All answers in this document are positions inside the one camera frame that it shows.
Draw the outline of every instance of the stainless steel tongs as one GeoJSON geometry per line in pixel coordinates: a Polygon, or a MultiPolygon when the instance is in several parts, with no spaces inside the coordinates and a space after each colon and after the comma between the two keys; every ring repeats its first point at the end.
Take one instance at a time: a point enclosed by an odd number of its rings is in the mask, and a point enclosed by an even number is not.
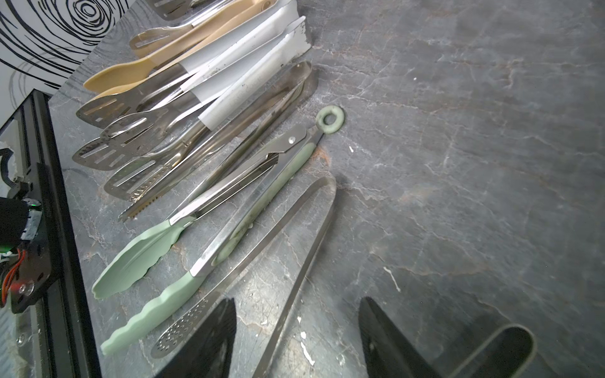
{"type": "Polygon", "coordinates": [[[185,304],[214,267],[229,256],[258,214],[309,159],[324,132],[337,131],[343,122],[344,113],[340,108],[324,108],[318,114],[315,126],[310,129],[295,126],[273,139],[181,211],[128,243],[93,284],[95,298],[126,290],[170,250],[186,227],[264,174],[252,194],[191,269],[160,296],[147,302],[124,327],[114,331],[101,345],[103,354],[113,353],[143,337],[185,304]],[[324,123],[328,113],[336,116],[332,125],[324,123]]]}
{"type": "Polygon", "coordinates": [[[128,163],[117,171],[105,185],[105,190],[108,193],[121,195],[123,199],[134,201],[134,204],[121,214],[120,220],[125,221],[129,217],[134,218],[153,201],[170,191],[182,179],[197,169],[224,144],[244,131],[267,110],[272,109],[270,114],[240,143],[228,158],[200,183],[196,190],[188,195],[185,202],[191,202],[195,197],[209,189],[218,179],[231,173],[267,135],[290,116],[300,103],[315,92],[316,87],[317,77],[313,72],[311,63],[301,62],[296,64],[236,118],[225,127],[214,131],[202,143],[191,149],[188,154],[182,156],[180,155],[182,154],[181,151],[174,151],[171,156],[166,156],[163,161],[157,154],[148,154],[128,163]],[[157,166],[149,166],[152,161],[155,161],[157,166]],[[134,169],[135,167],[144,166],[147,168],[134,169]],[[136,174],[132,177],[129,176],[127,181],[123,181],[126,177],[123,171],[136,172],[136,174]],[[151,177],[138,185],[141,178],[148,176],[150,172],[153,172],[151,177]]]}

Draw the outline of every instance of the white plastic handle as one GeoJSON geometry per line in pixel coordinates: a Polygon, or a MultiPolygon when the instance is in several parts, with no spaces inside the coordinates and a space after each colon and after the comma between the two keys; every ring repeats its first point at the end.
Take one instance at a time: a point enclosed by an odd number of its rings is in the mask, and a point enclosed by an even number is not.
{"type": "Polygon", "coordinates": [[[234,28],[230,32],[217,38],[210,44],[202,47],[195,53],[189,55],[179,62],[181,66],[189,73],[197,72],[197,68],[201,67],[204,63],[210,62],[220,54],[224,53],[229,47],[233,46],[237,41],[243,38],[246,34],[254,30],[255,27],[262,24],[267,18],[271,17],[283,6],[296,0],[277,0],[275,4],[265,9],[261,13],[252,17],[248,21],[244,22],[237,28],[234,28]]]}
{"type": "Polygon", "coordinates": [[[181,84],[181,90],[187,92],[247,53],[279,36],[288,25],[300,17],[296,6],[296,0],[290,1],[222,54],[198,67],[197,73],[181,84]]]}
{"type": "Polygon", "coordinates": [[[201,84],[190,89],[202,105],[206,105],[221,96],[230,86],[232,86],[239,78],[244,76],[254,65],[261,60],[268,52],[271,51],[282,39],[285,32],[281,36],[273,38],[271,41],[260,46],[253,52],[245,55],[227,68],[217,72],[207,78],[201,84]]]}
{"type": "Polygon", "coordinates": [[[305,16],[291,23],[285,32],[288,33],[275,47],[198,116],[207,128],[213,130],[218,127],[282,66],[311,48],[305,16]]]}

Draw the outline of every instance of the rust stain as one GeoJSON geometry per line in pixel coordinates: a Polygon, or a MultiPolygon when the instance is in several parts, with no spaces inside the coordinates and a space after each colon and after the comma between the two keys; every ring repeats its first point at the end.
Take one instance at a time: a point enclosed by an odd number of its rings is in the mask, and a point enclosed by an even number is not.
{"type": "Polygon", "coordinates": [[[317,146],[317,148],[315,148],[315,151],[313,152],[313,155],[311,155],[311,160],[316,160],[316,159],[323,160],[327,166],[332,165],[332,158],[330,157],[330,155],[328,155],[328,153],[322,147],[317,146]]]}
{"type": "Polygon", "coordinates": [[[409,191],[405,191],[405,193],[399,197],[399,202],[406,203],[412,200],[418,200],[423,202],[426,200],[437,188],[428,186],[428,187],[413,187],[409,191]]]}

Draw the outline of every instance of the black metal frame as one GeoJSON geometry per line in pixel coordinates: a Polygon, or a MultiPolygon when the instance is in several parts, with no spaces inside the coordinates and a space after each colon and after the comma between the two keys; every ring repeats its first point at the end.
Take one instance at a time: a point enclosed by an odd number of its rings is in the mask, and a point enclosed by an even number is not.
{"type": "Polygon", "coordinates": [[[35,304],[40,312],[38,328],[42,375],[60,378],[100,377],[99,359],[71,218],[57,154],[48,99],[34,90],[0,128],[19,122],[28,198],[42,203],[43,218],[36,238],[26,246],[27,262],[19,269],[12,287],[31,282],[29,296],[11,291],[12,310],[23,312],[35,304]]]}

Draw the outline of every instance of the green ring loop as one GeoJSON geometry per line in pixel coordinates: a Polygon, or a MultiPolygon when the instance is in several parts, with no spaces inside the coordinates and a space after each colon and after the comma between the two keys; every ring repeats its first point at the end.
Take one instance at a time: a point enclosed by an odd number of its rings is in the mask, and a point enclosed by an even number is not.
{"type": "Polygon", "coordinates": [[[326,134],[332,134],[338,131],[344,123],[344,112],[336,105],[328,105],[317,113],[315,117],[315,124],[326,134]],[[324,119],[333,114],[336,120],[331,125],[326,125],[324,119]]]}

